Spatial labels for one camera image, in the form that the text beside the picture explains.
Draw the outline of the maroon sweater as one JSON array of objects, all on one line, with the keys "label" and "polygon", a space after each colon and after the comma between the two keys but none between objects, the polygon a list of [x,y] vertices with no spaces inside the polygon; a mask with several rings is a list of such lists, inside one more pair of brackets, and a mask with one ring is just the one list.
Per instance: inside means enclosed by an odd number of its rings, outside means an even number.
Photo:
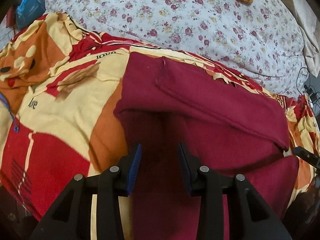
[{"label": "maroon sweater", "polygon": [[195,239],[200,199],[184,185],[179,144],[203,165],[243,174],[283,217],[298,173],[285,113],[264,95],[166,57],[132,53],[114,110],[129,147],[141,144],[133,191],[134,239]]}]

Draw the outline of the white floral quilt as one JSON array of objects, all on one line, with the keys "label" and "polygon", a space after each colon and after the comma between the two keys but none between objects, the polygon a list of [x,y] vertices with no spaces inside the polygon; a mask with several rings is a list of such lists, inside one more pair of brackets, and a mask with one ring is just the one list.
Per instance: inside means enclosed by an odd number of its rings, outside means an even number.
[{"label": "white floral quilt", "polygon": [[184,50],[236,69],[267,90],[303,92],[303,35],[281,0],[45,0],[90,31]]}]

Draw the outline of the beige cloth at right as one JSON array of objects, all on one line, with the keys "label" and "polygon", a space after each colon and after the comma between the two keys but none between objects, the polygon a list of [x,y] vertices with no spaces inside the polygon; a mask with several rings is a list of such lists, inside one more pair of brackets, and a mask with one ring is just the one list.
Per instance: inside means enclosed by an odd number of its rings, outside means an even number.
[{"label": "beige cloth at right", "polygon": [[304,56],[309,72],[319,75],[319,20],[306,0],[292,0],[293,14],[304,37]]}]

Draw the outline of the blue plastic bag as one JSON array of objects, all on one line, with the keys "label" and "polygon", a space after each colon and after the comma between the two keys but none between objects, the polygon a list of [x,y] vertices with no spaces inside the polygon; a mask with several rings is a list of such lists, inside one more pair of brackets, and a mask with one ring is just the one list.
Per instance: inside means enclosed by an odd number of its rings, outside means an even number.
[{"label": "blue plastic bag", "polygon": [[16,25],[22,30],[45,12],[45,3],[43,0],[22,0],[16,8]]}]

